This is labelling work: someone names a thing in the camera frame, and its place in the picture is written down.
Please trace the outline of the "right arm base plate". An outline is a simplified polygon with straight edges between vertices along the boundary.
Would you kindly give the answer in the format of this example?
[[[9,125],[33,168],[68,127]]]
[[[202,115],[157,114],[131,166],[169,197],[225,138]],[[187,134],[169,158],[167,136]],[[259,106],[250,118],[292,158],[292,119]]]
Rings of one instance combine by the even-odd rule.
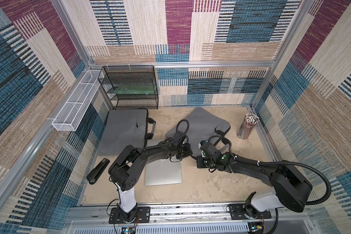
[[[229,204],[226,207],[226,211],[230,214],[232,220],[272,218],[272,215],[269,211],[259,212],[253,206],[245,206],[244,203]]]

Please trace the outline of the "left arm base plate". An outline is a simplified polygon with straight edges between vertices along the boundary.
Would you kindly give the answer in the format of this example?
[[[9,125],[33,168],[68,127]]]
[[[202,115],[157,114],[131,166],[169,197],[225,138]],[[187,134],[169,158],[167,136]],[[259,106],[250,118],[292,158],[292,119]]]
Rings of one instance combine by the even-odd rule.
[[[109,214],[109,224],[149,223],[151,208],[148,206],[134,207],[128,213],[120,207],[112,208]]]

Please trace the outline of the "grey zippered laptop bag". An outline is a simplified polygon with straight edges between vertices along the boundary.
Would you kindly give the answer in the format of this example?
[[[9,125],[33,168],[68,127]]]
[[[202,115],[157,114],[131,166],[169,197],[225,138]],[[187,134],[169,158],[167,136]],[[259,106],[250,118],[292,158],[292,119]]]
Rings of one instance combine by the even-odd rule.
[[[156,121],[149,117],[148,109],[110,111],[97,155],[119,155],[128,145],[144,148],[152,139],[155,127]]]

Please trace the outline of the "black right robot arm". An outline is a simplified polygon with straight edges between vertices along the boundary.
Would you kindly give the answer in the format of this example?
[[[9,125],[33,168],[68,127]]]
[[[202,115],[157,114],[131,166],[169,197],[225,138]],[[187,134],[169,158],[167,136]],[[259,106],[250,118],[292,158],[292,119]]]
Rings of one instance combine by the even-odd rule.
[[[301,213],[305,206],[321,204],[331,196],[331,183],[319,170],[299,162],[273,161],[262,162],[241,157],[228,148],[222,153],[210,140],[199,143],[201,155],[198,156],[199,168],[208,168],[212,171],[221,171],[231,174],[243,174],[261,180],[271,186],[271,189],[262,193],[252,192],[242,208],[248,219],[254,219],[259,213],[270,209],[287,208],[293,212]],[[298,170],[298,167],[317,174],[325,183],[325,194],[316,200],[308,198],[313,185]]]

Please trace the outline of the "silver apple laptop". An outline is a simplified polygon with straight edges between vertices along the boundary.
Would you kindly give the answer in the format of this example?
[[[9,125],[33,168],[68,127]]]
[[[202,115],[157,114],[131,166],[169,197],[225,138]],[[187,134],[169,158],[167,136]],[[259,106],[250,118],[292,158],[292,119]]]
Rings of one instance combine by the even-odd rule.
[[[169,159],[163,153],[156,160],[150,160],[145,166],[145,186],[158,186],[182,183],[181,163],[176,157]]]

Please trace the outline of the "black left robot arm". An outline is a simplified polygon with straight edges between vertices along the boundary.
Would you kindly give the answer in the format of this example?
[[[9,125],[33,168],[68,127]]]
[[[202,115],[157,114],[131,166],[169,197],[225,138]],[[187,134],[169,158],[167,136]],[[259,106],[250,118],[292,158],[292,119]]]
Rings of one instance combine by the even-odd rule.
[[[169,137],[155,146],[135,148],[126,146],[108,170],[110,181],[116,185],[119,202],[109,215],[109,224],[120,222],[132,223],[139,221],[134,186],[138,182],[147,163],[157,160],[170,160],[175,157],[177,162],[193,154],[188,142],[188,120],[178,122],[173,137]]]

